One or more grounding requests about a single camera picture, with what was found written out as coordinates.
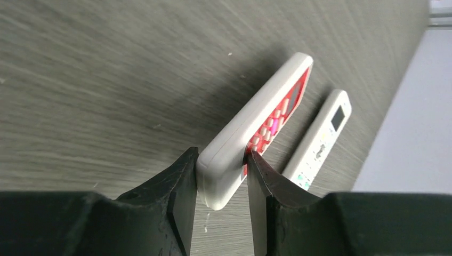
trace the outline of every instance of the remote casing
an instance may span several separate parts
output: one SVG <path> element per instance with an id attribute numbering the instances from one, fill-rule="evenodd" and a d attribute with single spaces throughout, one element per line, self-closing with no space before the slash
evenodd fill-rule
<path id="1" fill-rule="evenodd" d="M 333 90 L 282 175 L 308 190 L 351 113 L 347 92 Z"/>
<path id="2" fill-rule="evenodd" d="M 196 163 L 200 198 L 222 209 L 247 176 L 245 155 L 264 153 L 300 104 L 313 60 L 294 54 L 201 152 Z"/>

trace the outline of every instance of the remote display screen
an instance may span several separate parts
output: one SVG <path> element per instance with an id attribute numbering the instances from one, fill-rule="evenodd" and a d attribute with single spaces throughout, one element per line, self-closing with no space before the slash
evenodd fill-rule
<path id="1" fill-rule="evenodd" d="M 295 107 L 296 99 L 298 97 L 298 92 L 300 91 L 301 84 L 297 84 L 297 87 L 294 89 L 292 93 L 292 97 L 290 98 L 289 105 L 287 106 L 287 113 L 292 112 Z"/>
<path id="2" fill-rule="evenodd" d="M 336 113 L 333 116 L 333 119 L 331 120 L 331 123 L 336 131 L 337 129 L 339 129 L 339 126 L 341 126 L 344 117 L 345 117 L 344 111 L 342 110 L 342 107 L 339 106 L 339 109 L 337 109 Z"/>

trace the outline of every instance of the pink button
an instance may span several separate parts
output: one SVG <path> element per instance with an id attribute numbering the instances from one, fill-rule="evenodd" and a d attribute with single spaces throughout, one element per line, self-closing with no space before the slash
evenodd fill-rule
<path id="1" fill-rule="evenodd" d="M 278 119 L 274 118 L 273 125 L 270 128 L 271 135 L 275 135 L 277 131 L 278 131 Z"/>

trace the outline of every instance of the wood grain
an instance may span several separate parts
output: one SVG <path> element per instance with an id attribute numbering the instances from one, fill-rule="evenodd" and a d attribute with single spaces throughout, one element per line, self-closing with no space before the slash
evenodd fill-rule
<path id="1" fill-rule="evenodd" d="M 287 163 L 332 88 L 353 114 L 311 191 L 349 190 L 427 25 L 427 1 L 0 0 L 0 186 L 110 197 L 203 149 L 293 52 L 302 103 L 265 158 Z M 198 204 L 192 255 L 252 255 L 246 184 Z"/>

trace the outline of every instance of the white remote control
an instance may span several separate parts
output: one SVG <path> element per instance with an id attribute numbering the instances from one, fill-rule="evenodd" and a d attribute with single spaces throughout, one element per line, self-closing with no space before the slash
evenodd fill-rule
<path id="1" fill-rule="evenodd" d="M 196 162 L 200 198 L 222 209 L 247 176 L 245 155 L 264 153 L 300 104 L 312 58 L 293 55 L 201 152 Z"/>
<path id="2" fill-rule="evenodd" d="M 343 90 L 334 90 L 309 127 L 282 175 L 308 190 L 351 113 L 352 107 L 347 93 Z"/>

